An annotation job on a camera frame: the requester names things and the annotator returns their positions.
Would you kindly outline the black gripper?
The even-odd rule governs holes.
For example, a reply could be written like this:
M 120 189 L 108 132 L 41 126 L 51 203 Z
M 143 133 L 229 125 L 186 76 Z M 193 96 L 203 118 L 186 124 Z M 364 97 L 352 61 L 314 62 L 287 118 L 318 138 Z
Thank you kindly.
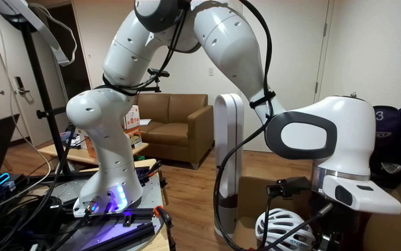
M 318 192 L 308 199 L 310 225 L 315 234 L 315 251 L 357 251 L 361 213 Z

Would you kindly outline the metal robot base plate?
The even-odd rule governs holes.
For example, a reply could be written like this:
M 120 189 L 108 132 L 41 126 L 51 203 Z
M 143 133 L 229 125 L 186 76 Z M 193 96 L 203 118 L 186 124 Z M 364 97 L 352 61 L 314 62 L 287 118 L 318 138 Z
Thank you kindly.
M 162 177 L 154 174 L 144 191 L 137 207 L 72 225 L 73 234 L 58 251 L 171 251 L 166 228 L 154 211 L 164 206 Z

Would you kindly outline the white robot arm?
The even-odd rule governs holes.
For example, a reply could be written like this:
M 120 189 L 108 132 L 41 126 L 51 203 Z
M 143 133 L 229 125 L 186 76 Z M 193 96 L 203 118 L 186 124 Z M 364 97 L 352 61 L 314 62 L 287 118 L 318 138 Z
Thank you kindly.
M 134 0 L 104 62 L 104 83 L 67 101 L 67 117 L 91 138 L 99 171 L 86 182 L 74 214 L 123 211 L 144 196 L 120 119 L 147 87 L 157 50 L 204 50 L 232 86 L 246 96 L 275 153 L 318 161 L 318 193 L 354 211 L 381 211 L 384 195 L 371 179 L 374 107 L 358 97 L 328 96 L 289 110 L 268 83 L 272 47 L 261 46 L 246 16 L 229 0 Z

